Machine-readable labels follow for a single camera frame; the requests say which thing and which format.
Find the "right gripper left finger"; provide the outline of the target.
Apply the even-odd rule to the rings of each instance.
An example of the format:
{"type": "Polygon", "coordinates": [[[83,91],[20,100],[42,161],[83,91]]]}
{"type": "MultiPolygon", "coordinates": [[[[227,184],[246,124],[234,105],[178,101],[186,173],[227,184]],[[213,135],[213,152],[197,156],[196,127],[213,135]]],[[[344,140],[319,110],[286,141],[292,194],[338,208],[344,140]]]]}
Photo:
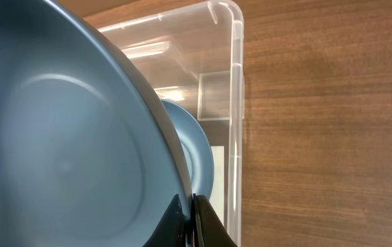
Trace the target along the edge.
{"type": "Polygon", "coordinates": [[[143,247],[185,247],[185,226],[186,220],[182,212],[182,205],[176,194],[143,247]]]}

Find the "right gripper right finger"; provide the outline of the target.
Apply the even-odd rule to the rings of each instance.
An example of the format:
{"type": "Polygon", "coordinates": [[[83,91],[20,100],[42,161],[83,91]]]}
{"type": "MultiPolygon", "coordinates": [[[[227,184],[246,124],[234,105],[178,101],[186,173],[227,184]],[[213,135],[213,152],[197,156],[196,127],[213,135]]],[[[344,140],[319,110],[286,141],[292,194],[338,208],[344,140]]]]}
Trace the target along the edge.
{"type": "Polygon", "coordinates": [[[203,195],[193,195],[193,228],[195,246],[237,247],[203,195]]]}

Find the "dark blue bowl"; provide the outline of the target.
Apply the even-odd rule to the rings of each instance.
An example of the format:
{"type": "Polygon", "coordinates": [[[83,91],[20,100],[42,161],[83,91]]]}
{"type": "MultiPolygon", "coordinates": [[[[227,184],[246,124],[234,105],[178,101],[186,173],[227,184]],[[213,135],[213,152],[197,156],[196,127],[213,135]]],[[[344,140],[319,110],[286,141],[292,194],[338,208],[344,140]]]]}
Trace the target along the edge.
{"type": "Polygon", "coordinates": [[[179,137],[191,182],[192,192],[210,198],[215,164],[208,137],[199,122],[180,105],[162,99],[179,137]]]}
{"type": "Polygon", "coordinates": [[[0,1],[0,246],[143,246],[191,183],[163,103],[56,1],[0,1]]]}

